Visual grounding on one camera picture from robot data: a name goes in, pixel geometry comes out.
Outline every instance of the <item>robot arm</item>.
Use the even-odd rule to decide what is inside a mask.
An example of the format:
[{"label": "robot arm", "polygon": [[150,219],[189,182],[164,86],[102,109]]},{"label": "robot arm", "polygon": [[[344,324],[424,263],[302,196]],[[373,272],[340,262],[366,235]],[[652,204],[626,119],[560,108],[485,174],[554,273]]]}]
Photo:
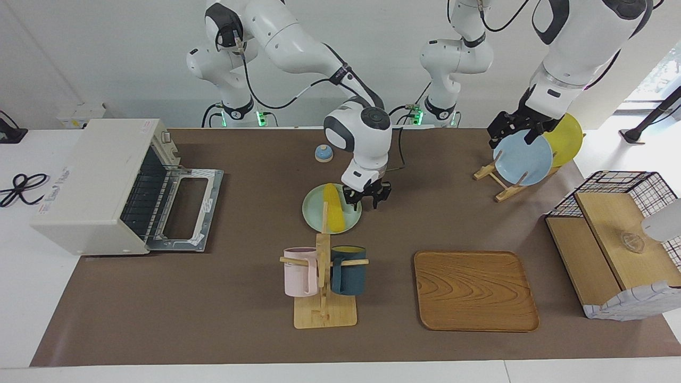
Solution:
[{"label": "robot arm", "polygon": [[432,78],[430,92],[419,105],[424,111],[424,123],[448,125],[451,121],[461,90],[453,74],[480,74],[492,65],[494,52],[486,41],[480,12],[488,13],[493,2],[485,0],[478,8],[477,0],[456,0],[450,18],[461,38],[432,40],[422,48],[421,65]]},{"label": "robot arm", "polygon": [[652,0],[540,0],[533,26],[549,53],[512,114],[501,112],[488,127],[490,146],[529,129],[532,143],[558,125],[599,68],[647,23]]},{"label": "robot arm", "polygon": [[[257,56],[257,44],[251,43],[244,56],[251,61]],[[218,52],[214,46],[199,46],[187,53],[187,67],[191,73],[214,84],[222,100],[222,113],[227,126],[246,127],[257,123],[257,115],[252,113],[255,104],[249,92],[246,80],[233,70],[242,66],[240,55],[232,52]]]},{"label": "robot arm", "polygon": [[244,46],[255,39],[280,69],[323,74],[340,86],[350,98],[325,118],[324,130],[331,144],[354,154],[341,180],[355,197],[387,198],[377,187],[383,184],[392,139],[383,101],[331,47],[310,36],[283,2],[208,0],[206,32],[219,52],[244,55],[247,61]]}]

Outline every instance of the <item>wooden tray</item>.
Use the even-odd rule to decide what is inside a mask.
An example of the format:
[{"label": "wooden tray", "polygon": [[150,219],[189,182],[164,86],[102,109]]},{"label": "wooden tray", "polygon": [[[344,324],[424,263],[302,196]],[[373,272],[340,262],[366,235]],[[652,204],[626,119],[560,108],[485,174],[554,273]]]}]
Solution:
[{"label": "wooden tray", "polygon": [[508,251],[419,251],[419,313],[435,331],[527,333],[539,314],[525,271]]}]

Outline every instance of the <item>pink mug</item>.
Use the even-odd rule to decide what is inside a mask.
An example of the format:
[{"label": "pink mug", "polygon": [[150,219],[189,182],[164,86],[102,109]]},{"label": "pink mug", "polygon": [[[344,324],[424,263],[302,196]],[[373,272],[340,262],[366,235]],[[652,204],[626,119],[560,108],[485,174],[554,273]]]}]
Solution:
[{"label": "pink mug", "polygon": [[286,258],[306,260],[307,266],[284,264],[284,292],[288,296],[317,295],[317,250],[314,247],[292,247],[284,250]]}]

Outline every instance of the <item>white wall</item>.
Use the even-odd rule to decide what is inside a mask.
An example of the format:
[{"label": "white wall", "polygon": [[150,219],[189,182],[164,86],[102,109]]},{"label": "white wall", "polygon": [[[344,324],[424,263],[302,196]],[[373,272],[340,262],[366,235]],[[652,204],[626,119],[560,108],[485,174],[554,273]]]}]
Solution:
[{"label": "white wall", "polygon": [[[520,3],[497,1],[490,24],[505,22]],[[170,126],[197,126],[205,107],[217,101],[212,85],[195,79],[185,67],[186,53],[207,41],[204,0],[0,0],[0,5],[8,5],[16,15],[14,23],[28,33],[0,23],[0,108],[21,125],[56,126],[57,106],[75,98],[105,102],[117,117],[160,117]],[[311,34],[352,64],[387,107],[415,101],[429,81],[419,64],[421,46],[433,38],[456,38],[444,0],[289,0],[287,5]],[[3,8],[0,16],[13,18]],[[496,59],[488,73],[458,77],[463,126],[487,126],[499,110],[515,110],[547,51],[530,26],[531,8],[507,30],[490,34]],[[589,121],[587,127],[599,125],[593,121],[601,115],[604,121],[681,37],[681,24],[674,20],[681,3],[668,1],[660,10],[664,12],[657,12],[629,42],[603,85],[573,108]],[[35,41],[32,51],[22,48],[27,40]],[[43,59],[36,59],[36,50],[45,53]],[[251,68],[258,95],[272,104],[287,101],[319,78],[284,73],[265,55]],[[65,81],[54,79],[58,73]],[[64,90],[68,87],[73,94]],[[320,85],[278,112],[279,121],[320,125],[342,98],[334,87]]]}]

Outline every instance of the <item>wooden mug tree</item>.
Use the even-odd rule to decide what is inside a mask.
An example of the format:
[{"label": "wooden mug tree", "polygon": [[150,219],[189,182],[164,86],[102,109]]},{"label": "wooden mug tree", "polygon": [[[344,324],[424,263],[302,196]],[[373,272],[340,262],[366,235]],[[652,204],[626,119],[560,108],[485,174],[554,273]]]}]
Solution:
[{"label": "wooden mug tree", "polygon": [[[327,231],[328,202],[324,202],[321,233],[317,234],[317,283],[319,293],[296,297],[294,326],[297,329],[345,327],[357,324],[357,303],[354,296],[339,295],[331,291],[331,234]],[[305,260],[280,257],[279,262],[308,266]],[[368,264],[369,260],[346,260],[340,266]]]}]

